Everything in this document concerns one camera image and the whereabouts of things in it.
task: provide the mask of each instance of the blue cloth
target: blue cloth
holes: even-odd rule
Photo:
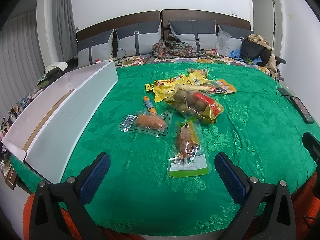
[[[231,57],[235,60],[238,60],[238,61],[241,61],[241,62],[244,62],[244,59],[243,58],[240,58],[240,53],[241,53],[241,49],[236,49],[236,50],[233,50],[232,52],[230,52],[228,54],[228,57]],[[258,57],[256,59],[253,59],[252,60],[253,64],[256,65],[257,62],[262,62],[261,58]]]

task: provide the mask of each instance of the red label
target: red label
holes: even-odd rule
[[[207,103],[208,105],[210,105],[211,108],[213,109],[214,115],[220,114],[220,111],[219,111],[219,109],[217,108],[216,103],[215,103],[215,101],[214,101],[212,98],[209,98],[209,97],[207,97],[207,96],[205,96],[205,95],[203,95],[203,94],[201,94],[201,93],[199,93],[199,92],[194,93],[193,96],[194,96],[195,98],[198,98],[198,99],[200,99],[201,101]]]

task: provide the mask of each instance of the bag of eggs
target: bag of eggs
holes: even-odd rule
[[[180,90],[165,102],[183,116],[195,116],[202,123],[216,123],[217,116],[224,110],[218,101],[194,90]]]

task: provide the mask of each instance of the gray pillow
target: gray pillow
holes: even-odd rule
[[[151,54],[152,45],[161,39],[161,20],[116,28],[117,57]]]
[[[216,48],[216,21],[169,21],[171,33],[193,51]]]
[[[242,41],[247,39],[250,34],[254,34],[254,31],[239,29],[227,25],[218,24],[218,27],[219,31],[221,30],[231,35],[228,43],[227,54],[229,54],[233,50],[241,49]]]
[[[112,54],[113,30],[99,33],[78,43],[78,67],[95,64],[96,60],[107,60]]]

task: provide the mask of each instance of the orange glue stick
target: orange glue stick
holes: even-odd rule
[[[155,107],[153,106],[153,104],[151,103],[151,100],[150,100],[150,98],[149,97],[143,97],[143,101],[144,101],[144,103],[146,104],[146,107],[148,108],[148,110],[150,111],[150,112],[153,112],[153,113],[157,113],[157,111],[155,110]]]

